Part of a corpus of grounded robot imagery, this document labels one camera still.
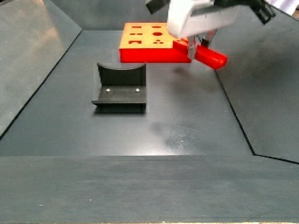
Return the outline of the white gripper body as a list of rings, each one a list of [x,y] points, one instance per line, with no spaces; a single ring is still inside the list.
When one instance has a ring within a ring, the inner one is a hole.
[[[235,22],[239,7],[221,8],[216,0],[171,0],[167,30],[176,38],[187,38]]]

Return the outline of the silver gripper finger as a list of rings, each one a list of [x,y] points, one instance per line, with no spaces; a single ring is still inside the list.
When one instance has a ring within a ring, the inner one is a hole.
[[[199,39],[196,36],[188,37],[188,58],[192,60],[195,58],[197,50]]]
[[[216,32],[217,30],[211,30],[211,31],[207,31],[201,37],[201,41],[200,41],[200,44],[205,47],[208,47],[211,45],[211,41],[216,35]]]

